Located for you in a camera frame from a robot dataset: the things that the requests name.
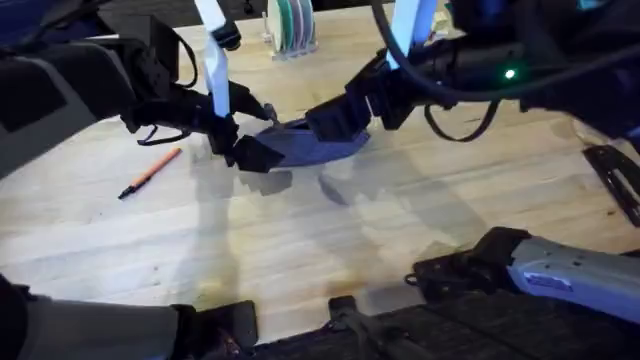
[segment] gray robot arm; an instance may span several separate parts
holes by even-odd
[[[527,294],[570,301],[640,324],[640,259],[523,240],[507,271]]]
[[[640,324],[639,258],[576,249],[496,227],[469,251],[413,268],[407,281],[415,281],[427,302],[505,289],[565,300]]]

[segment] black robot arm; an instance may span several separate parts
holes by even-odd
[[[611,138],[635,142],[640,121],[640,4],[573,0],[451,1],[454,25],[466,32],[396,56],[388,23],[374,15],[387,48],[345,86],[345,93],[307,112],[309,126],[327,141],[349,141],[372,116],[400,128],[417,106],[436,134],[470,141],[489,126],[498,103],[518,100],[522,111],[569,113]],[[405,60],[391,70],[390,51]],[[481,126],[461,138],[445,134],[430,112],[459,102],[487,102]]]

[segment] white bracket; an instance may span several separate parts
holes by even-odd
[[[431,33],[431,24],[438,0],[396,0],[393,8],[391,32],[407,56],[414,44],[424,44]],[[391,70],[398,68],[391,53],[387,52],[387,62]]]
[[[209,35],[204,51],[207,89],[213,97],[214,113],[226,117],[230,112],[227,56],[213,37],[213,32],[223,27],[227,19],[217,0],[195,0],[195,3]]]

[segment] black clamp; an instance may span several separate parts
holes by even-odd
[[[631,193],[640,194],[640,167],[611,145],[591,146],[582,153],[629,221],[640,227],[640,203]]]

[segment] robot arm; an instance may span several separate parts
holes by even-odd
[[[282,156],[252,137],[238,139],[236,112],[269,120],[270,112],[250,90],[227,78],[222,48],[240,45],[217,1],[198,2],[209,24],[205,56],[209,94],[178,81],[182,43],[195,67],[195,55],[170,27],[152,17],[133,19],[118,39],[86,39],[68,44],[38,42],[0,52],[0,177],[97,121],[121,115],[128,130],[167,126],[180,131],[155,145],[193,132],[207,135],[215,154],[229,166],[268,171]]]
[[[498,289],[551,297],[640,324],[640,259],[576,249],[496,227],[465,252],[414,265],[429,303]]]
[[[254,304],[201,312],[189,305],[129,306],[32,295],[0,275],[0,357],[40,359],[200,359],[237,355],[257,342]]]
[[[520,101],[522,111],[566,112],[611,138],[635,141],[636,1],[452,0],[453,23],[465,35],[425,46],[421,31],[429,22],[415,14],[431,12],[432,3],[399,0],[389,27],[379,1],[372,1],[387,48],[347,83],[343,95],[307,112],[319,138],[350,141],[372,116],[396,130],[415,107],[425,106],[433,130],[456,140],[439,129],[430,107],[490,103],[478,131],[457,139],[471,141],[489,126],[498,103],[510,99]],[[399,15],[407,8],[409,15]]]

